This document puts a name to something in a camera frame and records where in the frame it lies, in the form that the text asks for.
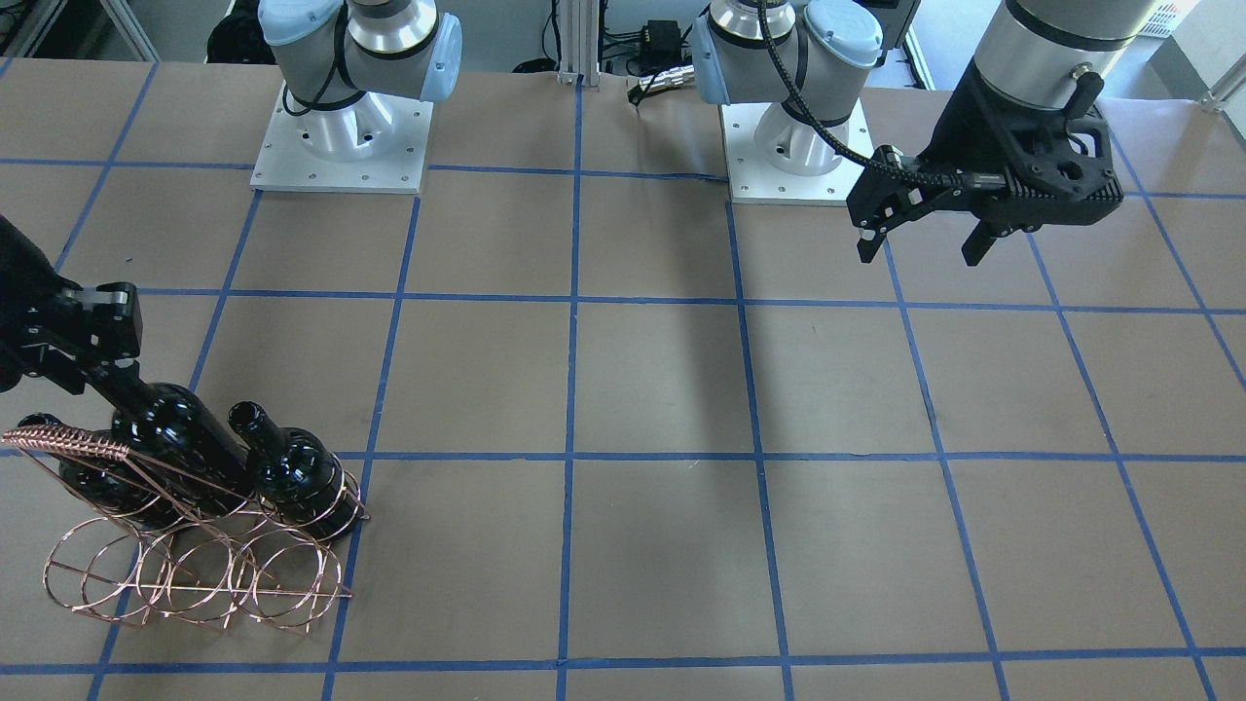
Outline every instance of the silver cylinder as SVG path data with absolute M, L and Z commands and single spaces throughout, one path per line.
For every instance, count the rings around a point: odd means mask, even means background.
M 748 41 L 761 41 L 761 22 L 758 20 L 758 6 L 740 0 L 713 0 L 709 4 L 710 20 L 723 31 Z M 791 2 L 766 9 L 766 24 L 775 39 L 786 36 L 796 25 L 796 10 Z
M 1163 0 L 1017 0 L 1027 12 L 1075 36 L 1130 39 Z
M 1088 51 L 1057 44 L 1023 26 L 1003 4 L 973 54 L 983 80 L 1025 106 L 1059 110 L 1077 88 L 1073 68 L 1089 64 L 1108 75 L 1125 49 Z
M 308 112 L 299 127 L 303 146 L 326 161 L 359 161 L 385 151 L 395 138 L 394 112 L 375 92 L 349 107 Z
M 376 54 L 414 49 L 437 24 L 434 0 L 350 0 L 348 31 L 355 44 Z
M 847 122 L 830 127 L 830 131 L 847 143 Z M 761 115 L 753 142 L 771 166 L 801 177 L 824 176 L 844 161 L 814 127 L 791 118 L 779 103 L 770 105 Z

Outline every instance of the blue tape grid line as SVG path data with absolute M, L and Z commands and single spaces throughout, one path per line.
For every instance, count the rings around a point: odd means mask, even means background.
M 1052 275 L 1048 273 L 1047 264 L 1043 261 L 1043 255 L 1038 249 L 1038 242 L 1034 239 L 1032 233 L 1027 233 L 1025 237 L 1029 240 L 1030 250 L 1034 253 L 1034 260 L 1038 263 L 1038 269 L 1043 275 L 1043 283 L 1047 284 L 1047 291 L 1052 295 L 1052 301 L 1058 305 L 1059 298 L 1055 291 L 1055 284 L 1052 281 Z M 1172 614 L 1176 616 L 1177 626 L 1181 629 L 1181 636 L 1185 639 L 1186 652 L 1194 660 L 1195 669 L 1199 672 L 1199 679 L 1202 682 L 1202 689 L 1207 695 L 1207 701 L 1216 701 L 1216 692 L 1211 687 L 1211 680 L 1207 676 L 1206 666 L 1202 664 L 1202 656 L 1199 654 L 1199 649 L 1194 641 L 1194 635 L 1190 633 L 1190 624 L 1186 621 L 1185 613 L 1181 610 L 1181 603 L 1177 600 L 1176 589 L 1172 586 L 1172 580 L 1169 578 L 1168 569 L 1164 567 L 1164 559 L 1160 557 L 1159 548 L 1155 545 L 1155 538 L 1151 534 L 1151 528 L 1146 523 L 1145 514 L 1143 514 L 1143 506 L 1138 499 L 1136 492 L 1134 491 L 1134 483 L 1129 477 L 1129 469 L 1125 467 L 1125 461 L 1120 459 L 1120 449 L 1118 448 L 1116 440 L 1111 433 L 1111 427 L 1108 425 L 1108 415 L 1104 412 L 1103 405 L 1099 402 L 1099 393 L 1095 391 L 1094 382 L 1090 379 L 1090 372 L 1082 356 L 1082 349 L 1078 346 L 1078 341 L 1073 335 L 1073 327 L 1069 325 L 1068 316 L 1063 311 L 1057 311 L 1057 315 L 1060 319 L 1060 326 L 1064 329 L 1064 335 L 1069 342 L 1073 361 L 1077 364 L 1078 372 L 1082 375 L 1082 382 L 1085 383 L 1087 393 L 1089 393 L 1090 402 L 1094 405 L 1095 415 L 1099 418 L 1099 426 L 1103 428 L 1103 436 L 1108 441 L 1108 448 L 1111 451 L 1113 456 L 1116 457 L 1116 472 L 1120 474 L 1120 481 L 1129 497 L 1129 504 L 1134 510 L 1134 518 L 1138 520 L 1138 525 L 1143 532 L 1143 539 L 1146 542 L 1146 549 L 1150 552 L 1151 560 L 1155 564 L 1155 572 L 1159 574 L 1160 581 L 1164 585 L 1164 591 L 1169 599 L 1169 605 L 1172 608 Z
M 1125 149 L 1121 148 L 1119 141 L 1116 141 L 1116 152 L 1120 153 L 1120 159 L 1125 163 L 1125 168 L 1129 171 L 1129 177 L 1131 177 L 1138 184 L 1138 191 L 1143 195 L 1143 202 L 1146 203 L 1146 209 L 1150 210 L 1151 218 L 1155 219 L 1155 225 L 1159 227 L 1160 235 L 1164 237 L 1164 243 L 1172 254 L 1176 266 L 1181 270 L 1181 276 L 1185 278 L 1185 283 L 1190 286 L 1190 293 L 1194 294 L 1195 303 L 1199 305 L 1202 315 L 1207 319 L 1207 325 L 1211 326 L 1211 332 L 1216 336 L 1216 342 L 1220 344 L 1220 349 L 1224 350 L 1225 359 L 1229 360 L 1229 366 L 1232 369 L 1234 375 L 1237 376 L 1237 385 L 1240 385 L 1242 390 L 1246 390 L 1246 376 L 1242 376 L 1241 366 L 1239 366 L 1237 360 L 1234 359 L 1232 350 L 1229 349 L 1229 342 L 1225 341 L 1224 334 L 1220 332 L 1220 326 L 1216 325 L 1216 319 L 1207 309 L 1207 303 L 1204 300 L 1202 293 L 1199 291 L 1199 286 L 1194 283 L 1194 275 L 1190 274 L 1190 269 L 1185 265 L 1185 260 L 1181 259 L 1181 254 L 1177 252 L 1176 244 L 1172 242 L 1172 237 L 1169 234 L 1168 227 L 1164 225 L 1163 219 L 1160 219 L 1160 213 L 1155 208 L 1155 202 L 1143 186 L 1143 179 L 1138 177 L 1138 171 L 1134 169 L 1134 163 L 1129 159 L 1129 156 L 1125 153 Z
M 795 701 L 796 690 L 791 680 L 790 649 L 787 646 L 787 618 L 782 608 L 782 586 L 779 580 L 779 555 L 775 549 L 774 523 L 770 518 L 770 487 L 766 479 L 765 449 L 761 442 L 761 416 L 758 412 L 758 387 L 753 371 L 753 345 L 749 339 L 749 314 L 744 299 L 744 273 L 740 266 L 740 245 L 735 232 L 735 208 L 726 202 L 726 230 L 731 248 L 731 275 L 735 281 L 735 313 L 740 322 L 740 346 L 744 361 L 744 387 L 749 398 L 749 427 L 753 432 L 753 456 L 758 471 L 758 502 L 761 510 L 761 535 L 766 545 L 766 570 L 770 576 L 770 599 L 775 615 L 775 634 L 779 640 L 779 666 L 782 676 L 785 701 Z
M 82 207 L 82 213 L 78 214 L 77 222 L 74 223 L 74 228 L 70 230 L 69 239 L 65 240 L 65 247 L 61 249 L 61 254 L 56 256 L 56 264 L 54 265 L 57 271 L 65 266 L 65 260 L 69 258 L 70 248 L 74 247 L 74 242 L 77 240 L 80 233 L 82 233 L 82 227 L 86 225 L 87 217 L 91 215 L 91 208 L 95 207 L 95 200 L 100 198 L 100 191 L 103 189 L 103 182 L 108 179 L 108 172 L 117 162 L 117 154 L 121 153 L 121 147 L 126 143 L 126 136 L 130 134 L 131 127 L 135 126 L 135 118 L 138 117 L 138 110 L 143 106 L 143 100 L 147 98 L 147 91 L 151 90 L 152 81 L 156 78 L 156 71 L 159 68 L 159 64 L 152 64 L 151 70 L 147 71 L 147 77 L 143 80 L 143 86 L 138 90 L 138 96 L 135 97 L 135 105 L 130 108 L 130 115 L 126 117 L 126 123 L 121 127 L 121 133 L 117 134 L 117 141 L 112 144 L 112 151 L 108 152 L 108 159 L 102 163 L 103 168 L 100 171 L 100 177 L 95 181 L 95 187 L 91 189 L 91 194 L 86 199 L 86 204 Z
M 177 288 L 143 286 L 146 295 L 161 296 L 216 296 L 216 288 Z M 231 296 L 262 298 L 313 298 L 313 299 L 394 299 L 390 291 L 333 290 L 333 289 L 228 289 Z M 397 294 L 404 299 L 425 299 L 432 301 L 537 301 L 566 304 L 572 300 L 566 294 L 506 294 L 506 293 L 467 293 L 467 291 L 404 291 Z M 578 295 L 584 304 L 693 304 L 734 306 L 739 303 L 728 296 L 616 296 L 616 295 Z M 745 298 L 749 306 L 862 306 L 880 309 L 898 309 L 897 301 L 886 299 L 780 299 Z M 951 309 L 982 311 L 1078 311 L 1089 314 L 1191 314 L 1191 315 L 1246 315 L 1246 309 L 1195 308 L 1195 306 L 1109 306 L 1094 304 L 1011 304 L 993 301 L 906 301 L 910 309 Z
M 201 168 L 209 171 L 249 171 L 254 163 L 198 163 L 192 161 L 91 161 L 82 158 L 0 158 L 5 166 L 75 166 L 82 168 Z
M 973 598 L 978 604 L 978 616 L 982 619 L 982 633 L 987 641 L 987 651 L 991 655 L 991 666 L 996 672 L 996 684 L 999 687 L 1001 701 L 1011 701 L 1008 692 L 1008 680 L 1004 677 L 1003 659 L 999 656 L 999 645 L 996 641 L 996 630 L 991 624 L 991 611 L 987 609 L 987 595 L 982 589 L 982 579 L 978 576 L 978 563 L 973 557 L 973 545 L 969 540 L 969 528 L 961 509 L 961 498 L 956 489 L 956 478 L 952 474 L 952 466 L 943 449 L 943 436 L 938 428 L 938 416 L 934 412 L 934 401 L 931 397 L 930 383 L 926 379 L 926 369 L 922 365 L 921 349 L 917 346 L 917 335 L 913 331 L 913 322 L 908 315 L 908 305 L 905 303 L 905 290 L 900 284 L 900 273 L 896 269 L 896 260 L 891 253 L 890 242 L 883 242 L 883 253 L 887 258 L 887 269 L 891 271 L 891 285 L 896 290 L 896 300 L 900 305 L 900 319 L 905 325 L 905 335 L 908 337 L 908 350 L 913 359 L 913 370 L 917 372 L 917 385 L 922 392 L 922 402 L 926 405 L 926 418 L 931 427 L 931 440 L 934 442 L 934 452 L 938 456 L 939 468 L 943 473 L 943 486 L 947 489 L 948 502 L 952 507 L 952 517 L 956 519 L 956 530 L 961 538 L 961 549 L 964 552 L 964 565 L 968 570 L 969 584 L 973 586 Z
M 567 326 L 567 436 L 562 484 L 562 550 L 558 560 L 558 669 L 556 701 L 567 701 L 567 666 L 571 656 L 571 555 L 574 525 L 576 461 L 576 370 L 579 347 L 579 233 L 584 156 L 584 78 L 576 81 L 574 179 L 571 202 L 571 313 Z
M 399 324 L 402 319 L 402 290 L 406 289 L 407 271 L 411 268 L 411 252 L 415 249 L 415 237 L 420 223 L 420 198 L 416 197 L 411 203 L 411 218 L 406 232 L 406 244 L 402 249 L 402 263 L 399 268 L 396 294 L 394 295 L 394 309 L 390 313 L 390 325 L 389 332 L 385 337 L 385 356 L 381 360 L 381 372 L 380 379 L 376 382 L 376 401 L 373 406 L 373 422 L 368 430 L 368 453 L 369 457 L 364 461 L 364 469 L 359 478 L 359 494 L 360 498 L 368 502 L 368 488 L 373 479 L 373 466 L 375 464 L 376 453 L 376 441 L 380 436 L 381 417 L 385 412 L 385 393 L 389 390 L 389 374 L 394 365 L 394 346 L 397 344 L 397 330 Z M 349 589 L 355 583 L 355 565 L 359 562 L 359 543 L 363 537 L 363 527 L 356 525 L 355 532 L 350 534 L 350 553 L 346 555 L 346 570 L 343 576 L 343 584 Z M 341 656 L 341 641 L 346 633 L 346 615 L 350 613 L 350 600 L 341 600 L 338 604 L 338 618 L 334 621 L 333 628 L 333 644 L 329 647 L 329 661 L 328 669 L 324 675 L 324 686 L 320 691 L 321 701 L 333 700 L 333 689 L 336 682 L 336 675 L 340 667 L 338 661 Z
M 91 189 L 91 195 L 87 197 L 86 204 L 82 207 L 82 212 L 78 214 L 77 222 L 74 224 L 74 229 L 70 232 L 69 239 L 65 240 L 65 247 L 61 249 L 61 254 L 56 258 L 56 270 L 65 265 L 65 260 L 69 258 L 70 250 L 74 247 L 74 242 L 77 240 L 78 234 L 82 232 L 83 224 L 86 224 L 87 217 L 91 215 L 91 207 L 95 205 L 95 200 L 100 197 L 100 191 L 103 189 L 103 181 L 108 178 L 108 171 L 111 169 L 111 163 L 117 159 L 117 154 L 121 153 L 121 147 L 126 143 L 126 136 L 130 134 L 130 127 L 135 125 L 135 118 L 138 116 L 138 110 L 143 106 L 143 100 L 147 98 L 147 90 L 151 88 L 152 81 L 156 78 L 156 70 L 159 64 L 152 64 L 152 67 L 147 71 L 147 77 L 143 80 L 142 87 L 138 90 L 138 95 L 135 97 L 135 103 L 130 108 L 130 115 L 126 116 L 126 122 L 121 127 L 121 133 L 117 134 L 117 141 L 112 144 L 112 151 L 108 152 L 108 162 L 105 163 L 103 168 L 100 171 L 100 177 L 95 181 L 95 187 Z M 117 599 L 116 615 L 121 615 L 130 606 L 130 590 L 121 593 Z M 91 686 L 87 689 L 87 701 L 97 701 L 100 699 L 100 689 L 103 686 L 103 670 L 112 660 L 112 650 L 117 645 L 117 636 L 121 634 L 121 626 L 118 624 L 112 624 L 108 626 L 108 634 L 103 639 L 103 647 L 100 650 L 100 671 L 91 679 Z
M 389 462 L 488 462 L 488 461 L 535 461 L 535 462 L 561 462 L 566 453 L 444 453 L 444 452 L 340 452 L 338 457 L 343 461 L 366 461 L 375 458 Z M 577 451 L 571 454 L 576 461 L 597 461 L 606 463 L 618 462 L 678 462 L 678 461 L 725 461 L 740 462 L 753 461 L 756 453 L 598 453 Z M 768 462 L 822 462 L 822 463 L 877 463 L 877 462 L 903 462 L 903 463 L 933 463 L 941 457 L 939 453 L 763 453 Z M 1246 456 L 1199 456 L 1199 454 L 1146 454 L 1146 453 L 1040 453 L 1028 451 L 979 451 L 979 452 L 949 452 L 942 457 L 951 462 L 967 461 L 1028 461 L 1028 462 L 1065 462 L 1065 463 L 1115 463 L 1123 459 L 1126 463 L 1222 463 L 1246 464 Z
M 208 332 L 203 336 L 203 345 L 199 347 L 199 357 L 194 362 L 194 371 L 191 374 L 191 382 L 187 387 L 191 392 L 194 392 L 199 387 L 199 380 L 203 379 L 203 369 L 208 364 L 208 354 L 212 349 L 212 341 L 217 336 L 217 327 L 221 326 L 221 316 L 224 315 L 226 304 L 229 301 L 229 289 L 233 286 L 234 275 L 238 274 L 238 264 L 242 261 L 243 250 L 247 248 L 247 239 L 250 237 L 250 228 L 255 223 L 255 214 L 259 212 L 259 200 L 263 198 L 264 193 L 262 191 L 255 191 L 250 198 L 250 207 L 247 209 L 247 218 L 242 225 L 242 234 L 238 235 L 238 243 L 234 245 L 233 256 L 229 259 L 229 269 L 226 271 L 224 283 L 222 283 L 218 290 L 217 305 L 212 310 L 212 320 L 208 322 Z
M 1204 657 L 1246 657 L 1246 647 L 1202 647 Z M 1109 647 L 1096 650 L 1004 650 L 1004 662 L 1065 660 L 1171 660 L 1187 659 L 1185 647 Z M 992 661 L 989 652 L 930 652 L 900 655 L 775 655 L 746 657 L 574 657 L 569 660 L 381 660 L 338 662 L 336 672 L 508 672 L 567 670 L 670 670 L 708 667 L 903 666 L 966 665 Z M 222 675 L 222 674 L 325 674 L 328 662 L 120 662 L 2 665 L 0 676 L 95 675 Z

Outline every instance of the cable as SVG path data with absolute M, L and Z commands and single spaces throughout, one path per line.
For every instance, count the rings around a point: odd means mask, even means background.
M 334 42 L 333 42 L 333 65 L 329 66 L 329 75 L 324 76 L 324 83 L 320 85 L 320 90 L 316 91 L 315 97 L 313 97 L 309 102 L 303 102 L 302 100 L 299 100 L 298 97 L 295 97 L 295 100 L 298 100 L 304 106 L 304 110 L 302 112 L 295 112 L 294 110 L 290 110 L 290 105 L 289 105 L 289 100 L 288 100 L 289 96 L 290 96 L 290 85 L 285 83 L 285 85 L 282 86 L 282 107 L 292 117 L 302 117 L 303 115 L 307 115 L 312 110 L 314 110 L 320 103 L 320 98 L 324 97 L 324 93 L 328 92 L 329 85 L 333 82 L 333 76 L 334 75 L 341 73 L 343 78 L 345 78 L 345 72 L 344 72 L 345 71 L 345 55 L 344 55 L 344 51 L 343 51 L 343 42 L 346 39 L 346 2 L 345 2 L 345 0 L 341 2 L 341 9 L 338 10 L 338 17 L 336 17 L 335 21 L 336 21 L 336 25 L 334 26 L 334 37 L 335 39 L 334 39 Z
M 791 78 L 791 73 L 787 72 L 787 66 L 785 66 L 782 64 L 782 59 L 779 57 L 779 46 L 775 44 L 774 36 L 770 34 L 770 17 L 766 16 L 766 9 L 768 2 L 758 2 L 758 24 L 761 26 L 761 39 L 765 41 L 766 52 L 770 54 L 770 61 L 775 65 L 775 70 L 779 71 L 779 77 L 782 78 L 784 86 L 787 87 L 789 98 L 796 103 L 800 115 L 805 117 L 806 123 L 809 123 L 809 126 L 817 132 L 817 136 L 820 136 L 822 141 L 825 141 L 836 153 L 844 156 L 862 168 L 876 169 L 891 176 L 893 179 L 898 179 L 908 184 L 948 188 L 961 186 L 961 178 L 958 176 L 920 173 L 906 168 L 897 168 L 896 166 L 888 166 L 857 153 L 856 151 L 849 148 L 846 143 L 836 138 L 829 128 L 822 126 L 822 122 L 814 116 L 814 111 L 809 108 L 809 103 L 805 102 L 805 96 L 801 95 L 800 88 L 796 87 L 796 82 Z M 794 27 L 792 31 L 800 31 L 800 29 Z
M 549 0 L 549 24 L 553 25 L 553 50 L 562 64 L 562 30 L 558 29 L 558 0 Z

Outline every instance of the floor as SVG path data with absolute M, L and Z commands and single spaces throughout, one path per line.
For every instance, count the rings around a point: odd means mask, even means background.
M 0 64 L 0 210 L 143 290 L 145 377 L 318 433 L 375 518 L 308 637 L 59 610 L 0 454 L 6 699 L 1246 697 L 1246 153 L 1105 101 L 1130 194 L 967 269 L 733 205 L 715 111 L 465 73 L 421 198 L 252 192 L 280 76 Z M 35 93 L 41 100 L 24 100 Z M 913 152 L 946 93 L 870 88 Z M 523 105 L 498 111 L 498 101 Z M 102 428 L 25 381 L 29 412 Z

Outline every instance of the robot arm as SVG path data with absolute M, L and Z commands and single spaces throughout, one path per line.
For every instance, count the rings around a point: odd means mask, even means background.
M 459 80 L 462 26 L 434 0 L 263 0 L 259 22 L 304 108 L 365 92 L 440 102 Z
M 93 369 L 138 356 L 142 329 L 133 284 L 82 289 L 0 215 L 0 392 L 42 376 L 82 395 Z
M 259 22 L 285 76 L 274 123 L 321 161 L 405 149 L 395 97 L 440 102 L 459 80 L 462 26 L 434 0 L 263 0 Z
M 1108 123 L 1094 108 L 1103 76 L 1129 46 L 1154 0 L 1003 0 L 916 158 L 891 146 L 849 194 L 870 261 L 886 234 L 936 209 L 979 223 L 962 245 L 976 265 L 1013 232 L 1093 224 L 1120 205 Z M 910 174 L 943 179 L 927 184 Z
M 1003 0 L 916 158 L 892 146 L 866 158 L 835 133 L 881 45 L 846 0 L 811 0 L 799 19 L 786 0 L 714 0 L 693 34 L 698 90 L 720 105 L 781 101 L 792 121 L 865 167 L 847 198 L 862 261 L 891 229 L 944 209 L 978 217 L 962 247 L 976 265 L 1014 230 L 1091 224 L 1120 205 L 1094 101 L 1155 4 Z

